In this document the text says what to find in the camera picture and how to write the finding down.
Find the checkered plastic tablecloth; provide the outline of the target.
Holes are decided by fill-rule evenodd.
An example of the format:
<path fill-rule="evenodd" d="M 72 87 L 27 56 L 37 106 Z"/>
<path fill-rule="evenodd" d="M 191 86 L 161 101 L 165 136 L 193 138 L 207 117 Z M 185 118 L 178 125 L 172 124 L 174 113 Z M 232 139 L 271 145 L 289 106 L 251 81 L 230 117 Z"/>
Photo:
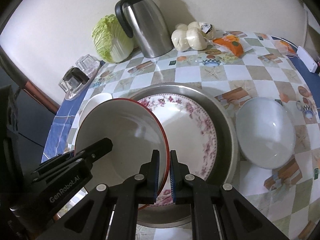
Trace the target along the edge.
<path fill-rule="evenodd" d="M 293 160 L 299 181 L 280 181 L 270 171 L 240 156 L 233 186 L 290 239 L 307 239 L 319 224 L 319 76 L 307 71 L 297 56 L 281 54 L 275 37 L 237 31 L 250 45 L 242 58 L 233 60 L 223 51 L 220 65 L 211 67 L 207 51 L 171 52 L 155 59 L 134 50 L 122 63 L 107 63 L 88 89 L 72 101 L 64 101 L 50 128 L 42 160 L 74 148 L 79 116 L 89 99 L 101 93 L 128 97 L 149 85 L 180 81 L 212 96 L 236 89 L 244 97 L 279 99 L 292 118 L 296 131 Z"/>

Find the pale blue round bowl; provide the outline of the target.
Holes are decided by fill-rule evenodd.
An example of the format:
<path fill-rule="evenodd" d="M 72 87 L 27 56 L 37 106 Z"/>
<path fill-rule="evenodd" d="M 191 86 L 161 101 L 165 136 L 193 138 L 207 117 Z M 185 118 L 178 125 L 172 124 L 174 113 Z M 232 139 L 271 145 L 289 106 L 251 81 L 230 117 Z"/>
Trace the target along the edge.
<path fill-rule="evenodd" d="M 236 114 L 235 127 L 240 148 L 254 165 L 276 169 L 293 155 L 295 129 L 276 100 L 257 97 L 246 101 Z"/>

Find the bag of steamed buns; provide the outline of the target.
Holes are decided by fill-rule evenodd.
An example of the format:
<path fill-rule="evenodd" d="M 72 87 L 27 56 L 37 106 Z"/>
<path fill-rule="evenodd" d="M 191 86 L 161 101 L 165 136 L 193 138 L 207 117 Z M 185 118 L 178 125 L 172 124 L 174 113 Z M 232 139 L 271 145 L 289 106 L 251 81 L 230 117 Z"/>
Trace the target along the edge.
<path fill-rule="evenodd" d="M 171 41 L 177 51 L 205 50 L 215 36 L 215 27 L 206 22 L 179 23 L 171 34 Z"/>

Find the stainless steel thermos jug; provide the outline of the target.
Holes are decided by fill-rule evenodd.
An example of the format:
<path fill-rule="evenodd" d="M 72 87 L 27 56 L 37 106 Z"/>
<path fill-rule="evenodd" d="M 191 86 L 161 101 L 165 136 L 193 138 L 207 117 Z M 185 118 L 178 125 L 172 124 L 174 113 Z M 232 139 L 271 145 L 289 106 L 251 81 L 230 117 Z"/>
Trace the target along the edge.
<path fill-rule="evenodd" d="M 119 0 L 116 17 L 129 38 L 147 58 L 162 56 L 174 47 L 165 19 L 153 0 Z"/>

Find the clear orange plastic bag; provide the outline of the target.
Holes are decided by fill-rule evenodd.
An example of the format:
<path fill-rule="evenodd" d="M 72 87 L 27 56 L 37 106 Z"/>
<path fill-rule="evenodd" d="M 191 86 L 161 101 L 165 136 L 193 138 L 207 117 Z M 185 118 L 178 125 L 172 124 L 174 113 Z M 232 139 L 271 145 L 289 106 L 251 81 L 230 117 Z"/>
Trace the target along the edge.
<path fill-rule="evenodd" d="M 273 40 L 272 41 L 275 48 L 283 55 L 286 56 L 296 56 L 296 52 L 294 51 L 291 44 L 283 40 Z"/>

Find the floral round porcelain plate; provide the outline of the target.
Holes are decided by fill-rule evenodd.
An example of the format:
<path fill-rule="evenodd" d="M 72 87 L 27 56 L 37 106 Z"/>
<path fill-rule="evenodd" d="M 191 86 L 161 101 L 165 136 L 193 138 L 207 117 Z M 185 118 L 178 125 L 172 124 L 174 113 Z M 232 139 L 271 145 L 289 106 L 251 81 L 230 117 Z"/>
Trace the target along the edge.
<path fill-rule="evenodd" d="M 194 100 L 161 93 L 138 100 L 157 117 L 167 135 L 169 149 L 191 174 L 206 180 L 217 156 L 217 134 L 209 114 Z"/>

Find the stainless steel round plate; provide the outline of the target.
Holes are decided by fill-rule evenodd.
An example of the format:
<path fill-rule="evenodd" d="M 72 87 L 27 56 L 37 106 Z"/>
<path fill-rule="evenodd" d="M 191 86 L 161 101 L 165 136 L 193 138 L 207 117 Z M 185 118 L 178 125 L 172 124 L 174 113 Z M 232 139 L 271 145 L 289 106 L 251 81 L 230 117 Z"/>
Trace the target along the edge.
<path fill-rule="evenodd" d="M 227 111 L 212 95 L 203 90 L 182 83 L 152 85 L 128 94 L 128 98 L 138 101 L 144 97 L 161 94 L 179 94 L 198 103 L 209 114 L 217 134 L 217 156 L 208 184 L 220 186 L 233 179 L 239 156 L 238 140 L 231 118 Z"/>

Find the white power bank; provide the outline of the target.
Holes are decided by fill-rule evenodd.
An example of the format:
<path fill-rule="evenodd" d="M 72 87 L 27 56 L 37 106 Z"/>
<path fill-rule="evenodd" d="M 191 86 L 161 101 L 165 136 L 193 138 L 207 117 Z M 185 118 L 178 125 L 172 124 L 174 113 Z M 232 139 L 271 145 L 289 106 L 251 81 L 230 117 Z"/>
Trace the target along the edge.
<path fill-rule="evenodd" d="M 311 57 L 311 55 L 301 46 L 297 49 L 297 55 L 305 64 L 306 68 L 311 73 L 317 72 L 318 64 L 316 61 Z"/>

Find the white square bowl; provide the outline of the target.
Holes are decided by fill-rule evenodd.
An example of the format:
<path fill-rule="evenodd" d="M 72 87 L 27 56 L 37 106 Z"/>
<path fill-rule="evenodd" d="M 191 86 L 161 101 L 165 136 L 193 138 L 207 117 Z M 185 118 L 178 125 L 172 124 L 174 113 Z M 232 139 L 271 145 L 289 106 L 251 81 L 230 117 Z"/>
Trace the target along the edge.
<path fill-rule="evenodd" d="M 84 121 L 85 117 L 89 115 L 89 113 L 98 105 L 101 103 L 113 99 L 112 94 L 110 93 L 100 93 L 92 98 L 89 99 L 89 101 L 86 103 L 84 109 L 82 110 L 82 113 L 79 117 L 78 127 L 81 126 L 82 122 Z"/>

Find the napa cabbage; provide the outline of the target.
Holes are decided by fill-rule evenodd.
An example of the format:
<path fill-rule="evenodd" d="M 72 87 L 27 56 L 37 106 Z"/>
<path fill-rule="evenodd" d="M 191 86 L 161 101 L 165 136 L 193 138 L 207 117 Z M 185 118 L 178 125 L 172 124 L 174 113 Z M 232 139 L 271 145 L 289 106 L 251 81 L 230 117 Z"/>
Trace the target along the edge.
<path fill-rule="evenodd" d="M 109 63 L 126 60 L 134 49 L 129 38 L 114 14 L 101 18 L 92 30 L 92 39 L 97 54 Z"/>

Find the strawberry pattern bowl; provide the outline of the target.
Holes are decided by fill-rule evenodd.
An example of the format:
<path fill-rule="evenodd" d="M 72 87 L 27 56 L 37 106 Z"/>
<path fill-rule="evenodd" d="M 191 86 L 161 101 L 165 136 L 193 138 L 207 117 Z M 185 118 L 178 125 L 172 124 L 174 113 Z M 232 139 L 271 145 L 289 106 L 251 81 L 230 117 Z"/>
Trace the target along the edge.
<path fill-rule="evenodd" d="M 92 179 L 85 185 L 91 191 L 98 184 L 121 184 L 138 173 L 140 166 L 159 151 L 160 193 L 169 173 L 169 143 L 156 116 L 141 103 L 125 98 L 111 99 L 95 107 L 78 128 L 75 152 L 103 139 L 112 141 L 112 151 L 95 161 Z"/>

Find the orange snack packet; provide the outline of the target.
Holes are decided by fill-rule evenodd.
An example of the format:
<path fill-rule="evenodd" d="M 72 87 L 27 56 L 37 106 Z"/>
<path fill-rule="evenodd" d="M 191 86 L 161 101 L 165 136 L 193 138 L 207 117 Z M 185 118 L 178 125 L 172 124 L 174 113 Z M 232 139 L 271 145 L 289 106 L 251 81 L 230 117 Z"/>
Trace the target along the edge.
<path fill-rule="evenodd" d="M 245 40 L 232 34 L 213 39 L 213 43 L 228 49 L 236 57 L 242 57 L 242 55 L 252 49 L 252 46 Z"/>

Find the tray with glass cups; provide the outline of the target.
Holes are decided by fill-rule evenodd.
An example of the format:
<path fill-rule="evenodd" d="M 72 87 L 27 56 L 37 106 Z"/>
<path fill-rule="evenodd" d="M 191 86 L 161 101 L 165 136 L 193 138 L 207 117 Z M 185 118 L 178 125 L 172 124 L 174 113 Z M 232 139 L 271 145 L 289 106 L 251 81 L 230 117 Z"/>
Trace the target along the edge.
<path fill-rule="evenodd" d="M 89 54 L 80 57 L 59 82 L 59 87 L 65 93 L 65 100 L 76 98 L 92 82 L 100 67 L 101 63 L 97 58 Z"/>

